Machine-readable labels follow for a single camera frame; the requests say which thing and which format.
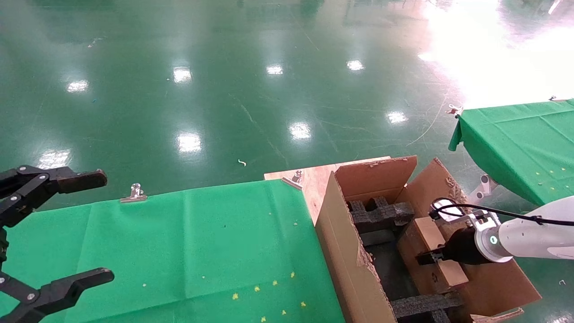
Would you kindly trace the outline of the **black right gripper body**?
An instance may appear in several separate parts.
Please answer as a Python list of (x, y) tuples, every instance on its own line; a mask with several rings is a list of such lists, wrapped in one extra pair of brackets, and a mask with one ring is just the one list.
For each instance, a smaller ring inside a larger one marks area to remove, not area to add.
[(474, 227), (461, 228), (455, 231), (443, 247), (443, 259), (467, 265), (484, 264), (485, 257), (476, 246), (475, 234)]

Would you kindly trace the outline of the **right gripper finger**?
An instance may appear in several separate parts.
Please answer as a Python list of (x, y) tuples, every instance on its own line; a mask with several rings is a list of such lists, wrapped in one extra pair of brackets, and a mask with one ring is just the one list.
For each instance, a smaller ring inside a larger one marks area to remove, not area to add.
[(416, 256), (416, 261), (421, 266), (435, 264), (438, 263), (439, 261), (445, 261), (448, 259), (449, 258), (445, 256), (443, 251), (422, 252), (421, 254)]

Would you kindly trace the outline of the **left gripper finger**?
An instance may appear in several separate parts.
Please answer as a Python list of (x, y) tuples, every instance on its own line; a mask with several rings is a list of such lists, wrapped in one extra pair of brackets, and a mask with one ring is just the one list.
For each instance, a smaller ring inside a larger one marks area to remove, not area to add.
[(115, 274), (107, 268), (96, 268), (54, 280), (40, 289), (32, 288), (4, 272), (0, 277), (1, 292), (19, 302), (0, 321), (39, 323), (49, 315), (74, 307), (86, 289), (112, 282)]
[(104, 187), (102, 170), (77, 173), (69, 167), (47, 170), (22, 165), (0, 174), (0, 225), (14, 227), (56, 194)]

